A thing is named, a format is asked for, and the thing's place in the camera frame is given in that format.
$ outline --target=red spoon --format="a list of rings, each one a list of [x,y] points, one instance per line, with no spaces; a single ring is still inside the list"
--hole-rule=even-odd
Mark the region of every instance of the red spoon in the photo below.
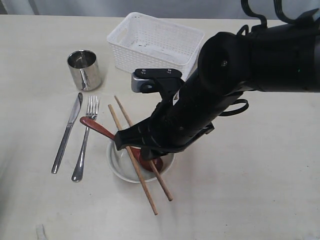
[[[88,128],[90,129],[93,129],[95,131],[97,131],[98,133],[110,138],[111,140],[114,140],[115,138],[115,135],[113,135],[111,132],[109,132],[107,129],[105,129],[102,125],[100,125],[99,123],[97,123],[96,121],[86,117],[86,116],[83,116],[80,118],[80,122],[87,126]],[[148,161],[145,161],[141,158],[141,154],[140,154],[140,149],[138,148],[134,148],[134,147],[130,147],[132,153],[133,153],[133,156],[135,157],[135,159],[138,161],[138,163],[147,171],[149,172],[153,172],[152,171],[152,168],[150,167],[150,164]],[[157,157],[155,159],[152,159],[154,165],[155,165],[155,168],[158,170],[158,172],[161,171],[161,169],[163,168],[164,166],[164,163],[162,161],[162,159],[160,157]]]

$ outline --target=wooden chopstick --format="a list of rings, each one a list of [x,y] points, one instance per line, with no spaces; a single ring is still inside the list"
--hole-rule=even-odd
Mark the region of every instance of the wooden chopstick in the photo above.
[[[115,122],[116,127],[118,128],[119,131],[122,130],[122,127],[121,127],[121,125],[119,123],[117,115],[116,115],[116,113],[114,111],[114,108],[112,107],[111,104],[109,104],[108,107],[109,107],[110,113],[111,113],[111,115],[113,117],[113,120]],[[154,203],[154,201],[153,201],[153,199],[151,197],[151,194],[150,194],[150,192],[149,192],[149,190],[147,188],[147,185],[145,183],[144,177],[142,176],[142,174],[140,172],[139,164],[138,164],[137,160],[135,159],[130,147],[127,146],[125,149],[127,150],[128,154],[129,154],[129,157],[131,159],[131,162],[132,162],[132,165],[134,167],[134,170],[135,170],[136,174],[138,175],[139,181],[140,181],[140,183],[142,185],[142,188],[143,188],[143,190],[145,192],[146,198],[148,199],[148,201],[149,201],[149,203],[151,205],[153,213],[154,213],[154,215],[157,215],[158,212],[157,212],[157,209],[156,209],[156,205],[155,205],[155,203]]]
[[[126,110],[124,109],[124,107],[122,106],[121,102],[119,101],[119,99],[118,99],[118,97],[117,97],[116,95],[114,96],[114,98],[115,98],[116,102],[118,103],[118,105],[119,105],[119,107],[120,107],[120,109],[121,109],[121,112],[123,113],[123,115],[124,115],[127,123],[128,123],[129,126],[131,127],[131,126],[133,125],[133,123],[132,123],[132,121],[130,120],[130,118],[129,118],[127,112],[126,112]],[[153,161],[149,161],[149,164],[150,164],[150,167],[151,167],[154,175],[155,175],[156,178],[158,179],[158,182],[160,183],[160,185],[161,185],[161,187],[162,187],[162,189],[163,189],[166,197],[167,197],[168,200],[171,202],[174,198],[172,197],[172,195],[171,195],[169,189],[167,188],[164,180],[162,179],[161,175],[159,174],[159,172],[158,172],[158,170],[157,170],[154,162],[153,162]]]

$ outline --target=screw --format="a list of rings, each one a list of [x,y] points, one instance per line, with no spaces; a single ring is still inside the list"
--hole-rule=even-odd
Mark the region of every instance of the screw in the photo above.
[[[223,60],[223,61],[221,62],[221,67],[226,67],[227,65],[228,65],[227,60]]]

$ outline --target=basket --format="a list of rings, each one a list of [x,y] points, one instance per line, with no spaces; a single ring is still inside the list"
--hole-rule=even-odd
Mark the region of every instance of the basket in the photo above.
[[[143,68],[172,68],[186,79],[204,35],[195,28],[131,12],[107,41],[118,69],[132,73]]]

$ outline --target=label sticker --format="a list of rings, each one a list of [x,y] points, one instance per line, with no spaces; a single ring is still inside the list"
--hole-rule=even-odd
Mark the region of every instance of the label sticker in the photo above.
[[[172,104],[175,105],[179,101],[179,91],[173,96]]]

